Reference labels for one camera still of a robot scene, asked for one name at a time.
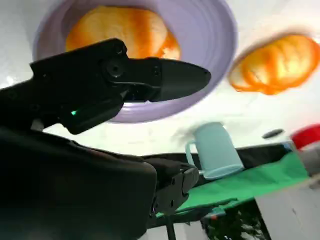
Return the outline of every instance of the white table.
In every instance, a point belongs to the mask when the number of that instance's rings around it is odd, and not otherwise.
[[[238,24],[237,55],[248,46],[288,28],[311,30],[320,36],[320,2],[317,0],[227,0]],[[32,45],[39,22],[53,0],[0,2],[0,87],[29,79]],[[47,132],[108,151],[147,155],[184,152],[192,130],[203,123],[223,122],[235,147],[279,143],[312,123],[320,122],[320,71],[302,87],[276,96],[238,93],[226,79],[199,104],[172,117],[141,124],[103,123],[80,135],[61,125]],[[262,135],[274,129],[285,134],[270,140]]]

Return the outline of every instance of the green tablecloth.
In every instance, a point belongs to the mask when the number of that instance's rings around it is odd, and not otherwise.
[[[308,173],[299,157],[291,152],[280,161],[251,168],[191,189],[189,199],[178,210],[237,199],[220,206],[227,209],[252,198],[301,183],[308,178]]]

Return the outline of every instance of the white surface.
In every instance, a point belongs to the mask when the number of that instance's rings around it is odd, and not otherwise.
[[[200,221],[174,224],[174,233],[177,240],[208,240],[205,231],[202,229]],[[160,226],[148,229],[140,240],[168,240],[167,228]]]
[[[320,188],[291,188],[256,201],[272,240],[320,238]]]
[[[316,0],[227,0],[238,23],[241,53],[247,47],[288,29],[303,29],[317,38],[320,2]],[[29,79],[36,29],[57,0],[0,2],[0,86]],[[307,84],[277,96],[238,93],[226,79],[203,101],[163,120],[134,124],[104,123],[72,136],[62,126],[47,131],[81,144],[124,154],[184,152],[196,126],[223,122],[236,147],[281,142],[293,131],[320,121],[320,72]],[[266,132],[282,128],[286,134],[264,140]]]

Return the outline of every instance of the orange pastry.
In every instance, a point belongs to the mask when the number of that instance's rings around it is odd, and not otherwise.
[[[303,84],[320,61],[311,38],[287,35],[256,49],[236,64],[228,78],[238,92],[278,94]]]
[[[88,12],[71,29],[66,50],[112,38],[125,43],[129,58],[180,58],[179,44],[163,20],[149,10],[129,7],[99,6]]]

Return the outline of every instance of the light blue mug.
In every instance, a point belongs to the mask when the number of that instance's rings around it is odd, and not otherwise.
[[[195,144],[205,179],[219,179],[244,169],[244,165],[231,141],[231,138],[219,122],[207,123],[194,133],[195,140],[185,146],[186,158],[191,165],[195,162],[190,146]]]

